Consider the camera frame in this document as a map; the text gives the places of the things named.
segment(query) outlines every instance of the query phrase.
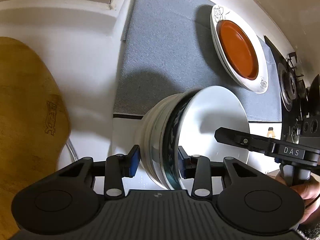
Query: ribbed black surface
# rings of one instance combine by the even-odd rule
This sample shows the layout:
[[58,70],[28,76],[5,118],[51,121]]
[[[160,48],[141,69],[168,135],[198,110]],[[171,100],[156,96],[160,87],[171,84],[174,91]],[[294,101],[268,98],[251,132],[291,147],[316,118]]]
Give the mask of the ribbed black surface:
[[226,224],[211,203],[190,198],[186,191],[131,190],[109,201],[88,225],[58,236],[20,231],[13,240],[142,240],[142,239],[301,239],[295,232],[281,236],[251,236]]

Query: orange plate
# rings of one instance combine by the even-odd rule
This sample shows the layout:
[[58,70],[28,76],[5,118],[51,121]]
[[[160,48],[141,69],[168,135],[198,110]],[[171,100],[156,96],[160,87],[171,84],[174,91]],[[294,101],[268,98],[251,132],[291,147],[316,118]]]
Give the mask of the orange plate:
[[258,76],[258,59],[251,41],[234,22],[222,20],[217,25],[219,39],[232,68],[242,77],[255,80]]

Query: black cable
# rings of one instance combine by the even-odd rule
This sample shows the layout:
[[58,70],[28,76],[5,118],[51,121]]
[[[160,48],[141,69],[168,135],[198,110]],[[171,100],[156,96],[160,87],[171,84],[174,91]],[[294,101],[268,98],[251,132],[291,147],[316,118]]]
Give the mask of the black cable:
[[310,207],[314,202],[316,202],[318,200],[318,198],[320,197],[320,194],[308,205],[306,205],[305,209],[307,209],[308,207]]

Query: white countertop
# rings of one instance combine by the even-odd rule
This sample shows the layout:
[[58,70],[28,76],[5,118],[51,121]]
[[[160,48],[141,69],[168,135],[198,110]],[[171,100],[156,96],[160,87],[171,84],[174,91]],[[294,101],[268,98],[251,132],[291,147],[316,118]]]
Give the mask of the white countertop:
[[[267,35],[283,55],[293,49],[279,28],[253,0],[212,0],[243,17],[263,39]],[[133,0],[118,6],[83,0],[11,0],[0,2],[0,35],[30,46],[55,78],[69,111],[70,139],[79,157],[94,161],[108,155],[127,154],[134,144],[140,120],[113,119],[118,64],[124,46],[121,36]],[[280,138],[281,124],[251,123],[250,131],[266,136],[273,127]],[[58,168],[70,163],[63,150]],[[272,158],[250,154],[249,164],[262,172],[276,170]],[[137,175],[124,178],[129,188],[159,189],[139,167]],[[95,190],[103,191],[103,178]]]

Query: stack of bowls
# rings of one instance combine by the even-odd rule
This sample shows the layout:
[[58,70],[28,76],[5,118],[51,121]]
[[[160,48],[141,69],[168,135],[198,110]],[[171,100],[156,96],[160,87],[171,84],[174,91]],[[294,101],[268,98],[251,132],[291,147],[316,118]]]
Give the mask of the stack of bowls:
[[[205,120],[209,127],[201,131],[200,122],[203,123],[208,114],[211,121],[217,120],[213,120],[213,124]],[[211,161],[222,161],[225,156],[236,157],[245,163],[248,160],[248,150],[219,144],[214,139],[215,130],[221,126],[250,132],[240,101],[226,88],[213,86],[171,95],[150,109],[141,121],[135,143],[140,146],[142,166],[148,176],[164,189],[191,190],[192,181],[184,180],[178,169],[180,145],[188,155],[205,155]]]

